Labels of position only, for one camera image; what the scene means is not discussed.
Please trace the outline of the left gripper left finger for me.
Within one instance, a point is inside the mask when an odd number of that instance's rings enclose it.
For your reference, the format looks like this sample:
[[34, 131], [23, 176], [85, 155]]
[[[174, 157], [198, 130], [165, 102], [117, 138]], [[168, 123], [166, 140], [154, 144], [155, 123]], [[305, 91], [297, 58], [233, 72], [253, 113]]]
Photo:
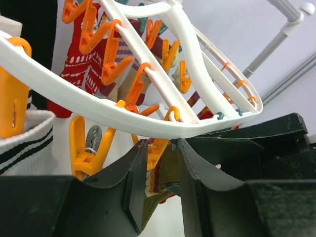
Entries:
[[82, 219], [84, 235], [138, 235], [141, 231], [148, 142], [84, 179], [90, 197]]

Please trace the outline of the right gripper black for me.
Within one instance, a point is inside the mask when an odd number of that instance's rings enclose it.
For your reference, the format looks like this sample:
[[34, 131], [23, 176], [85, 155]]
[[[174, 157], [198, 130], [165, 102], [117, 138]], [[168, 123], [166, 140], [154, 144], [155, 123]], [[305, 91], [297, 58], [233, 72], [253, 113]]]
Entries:
[[315, 179], [316, 145], [303, 118], [291, 113], [260, 124], [192, 138], [192, 148], [240, 179]]

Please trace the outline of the grey sock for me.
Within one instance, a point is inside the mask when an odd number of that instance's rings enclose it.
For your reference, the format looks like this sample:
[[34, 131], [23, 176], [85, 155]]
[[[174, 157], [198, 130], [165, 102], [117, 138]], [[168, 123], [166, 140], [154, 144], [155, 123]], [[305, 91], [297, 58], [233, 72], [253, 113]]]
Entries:
[[89, 154], [90, 156], [90, 162], [91, 162], [91, 168], [92, 171], [95, 173], [96, 168], [94, 168], [94, 159], [96, 158], [100, 143], [102, 140], [102, 129], [98, 125], [93, 125], [86, 136], [85, 140], [85, 151]]

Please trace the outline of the yellow clothespin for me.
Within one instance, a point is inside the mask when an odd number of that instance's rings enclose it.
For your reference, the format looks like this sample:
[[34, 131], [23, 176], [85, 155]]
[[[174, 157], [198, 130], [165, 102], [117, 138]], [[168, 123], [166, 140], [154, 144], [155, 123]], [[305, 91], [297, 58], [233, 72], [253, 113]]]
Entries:
[[85, 134], [85, 120], [75, 116], [69, 124], [69, 147], [72, 174], [79, 180], [92, 176], [102, 169], [116, 130], [105, 133], [94, 125]]

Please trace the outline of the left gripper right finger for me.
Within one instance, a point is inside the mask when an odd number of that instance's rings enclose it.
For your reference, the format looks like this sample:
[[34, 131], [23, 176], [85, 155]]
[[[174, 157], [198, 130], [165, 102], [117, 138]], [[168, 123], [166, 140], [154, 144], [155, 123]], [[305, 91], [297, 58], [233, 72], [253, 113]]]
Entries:
[[241, 214], [245, 183], [216, 168], [178, 139], [181, 204], [187, 237], [247, 237]]

